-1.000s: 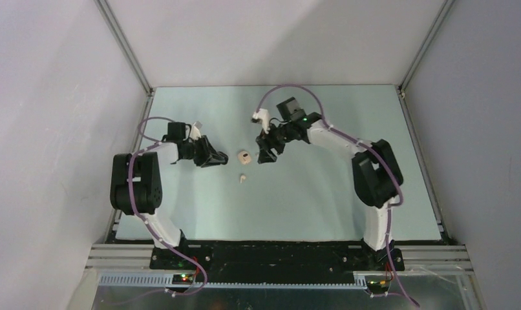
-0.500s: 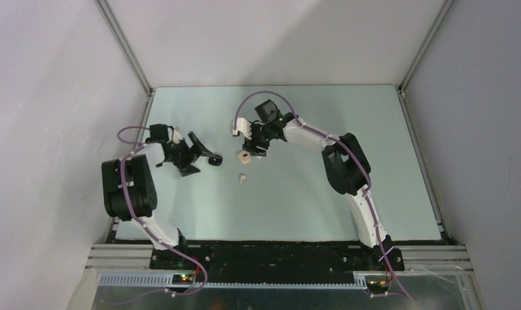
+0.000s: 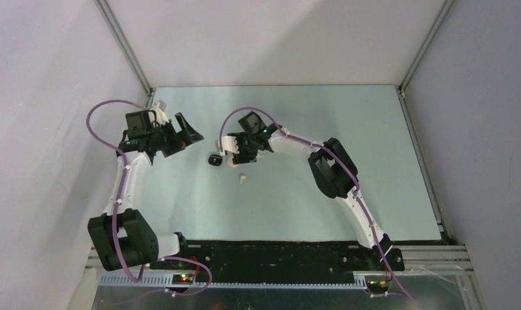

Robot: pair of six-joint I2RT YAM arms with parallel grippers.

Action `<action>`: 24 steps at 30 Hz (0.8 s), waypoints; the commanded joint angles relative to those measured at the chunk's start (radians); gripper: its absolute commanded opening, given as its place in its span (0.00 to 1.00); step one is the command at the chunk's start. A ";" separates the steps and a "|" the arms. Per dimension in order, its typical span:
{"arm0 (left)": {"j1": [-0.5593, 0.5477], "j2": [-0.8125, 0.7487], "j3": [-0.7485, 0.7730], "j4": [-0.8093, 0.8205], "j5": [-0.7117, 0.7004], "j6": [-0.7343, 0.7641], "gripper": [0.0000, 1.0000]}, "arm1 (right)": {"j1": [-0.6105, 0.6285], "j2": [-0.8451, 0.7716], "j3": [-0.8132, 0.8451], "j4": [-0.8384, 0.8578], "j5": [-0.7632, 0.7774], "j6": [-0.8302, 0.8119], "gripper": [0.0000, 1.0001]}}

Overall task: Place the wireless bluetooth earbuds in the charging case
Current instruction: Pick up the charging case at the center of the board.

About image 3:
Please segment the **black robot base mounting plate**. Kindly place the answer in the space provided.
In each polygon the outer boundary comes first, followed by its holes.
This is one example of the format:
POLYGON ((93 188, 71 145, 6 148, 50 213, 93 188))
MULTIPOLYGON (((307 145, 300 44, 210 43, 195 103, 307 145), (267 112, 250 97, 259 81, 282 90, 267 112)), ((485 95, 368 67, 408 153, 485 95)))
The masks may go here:
POLYGON ((343 283, 360 271, 385 272, 377 249, 356 241, 278 242, 190 240, 182 254, 206 265, 196 278, 207 281, 343 283))

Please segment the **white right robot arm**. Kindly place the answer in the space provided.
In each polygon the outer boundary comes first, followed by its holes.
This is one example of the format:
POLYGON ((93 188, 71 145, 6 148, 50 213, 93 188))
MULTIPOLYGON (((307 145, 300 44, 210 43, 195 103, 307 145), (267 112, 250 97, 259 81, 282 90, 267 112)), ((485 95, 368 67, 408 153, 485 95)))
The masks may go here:
POLYGON ((240 132, 218 134, 217 149, 234 165, 254 163, 260 152, 286 154, 306 160, 317 188, 340 204, 354 228, 363 251, 362 260, 371 270, 386 268, 390 273, 403 270, 402 255, 388 234, 374 219, 362 195, 358 169, 338 139, 317 142, 297 135, 270 118, 265 111, 247 107, 239 119, 240 132))

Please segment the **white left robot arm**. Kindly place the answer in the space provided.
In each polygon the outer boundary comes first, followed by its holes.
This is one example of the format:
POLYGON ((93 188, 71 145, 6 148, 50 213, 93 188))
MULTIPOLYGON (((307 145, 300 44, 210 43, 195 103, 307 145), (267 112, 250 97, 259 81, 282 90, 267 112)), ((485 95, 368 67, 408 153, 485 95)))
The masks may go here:
POLYGON ((144 178, 157 152, 169 157, 204 139, 182 113, 175 118, 180 130, 175 130, 159 108, 125 115, 127 129, 116 149, 119 171, 109 204, 102 215, 90 218, 87 224, 106 271, 120 270, 123 265, 152 264, 158 259, 158 238, 140 212, 144 178))

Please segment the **beige square earbud case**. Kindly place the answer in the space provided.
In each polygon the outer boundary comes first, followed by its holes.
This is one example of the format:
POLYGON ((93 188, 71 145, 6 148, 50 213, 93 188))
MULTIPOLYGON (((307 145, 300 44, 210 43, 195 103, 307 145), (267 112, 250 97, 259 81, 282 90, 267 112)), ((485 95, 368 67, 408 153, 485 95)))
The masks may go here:
POLYGON ((238 167, 239 164, 235 161, 235 158, 233 156, 231 156, 228 158, 228 165, 230 167, 235 168, 235 167, 238 167))

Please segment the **black glossy earbud charging case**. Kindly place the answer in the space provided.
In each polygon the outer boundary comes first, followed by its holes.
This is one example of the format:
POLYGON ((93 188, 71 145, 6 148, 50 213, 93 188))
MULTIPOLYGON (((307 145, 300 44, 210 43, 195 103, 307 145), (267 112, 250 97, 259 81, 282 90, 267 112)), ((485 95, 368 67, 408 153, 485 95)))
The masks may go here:
POLYGON ((210 154, 207 159, 207 163, 214 167, 219 167, 222 165, 223 159, 224 159, 224 157, 221 156, 220 154, 210 154))

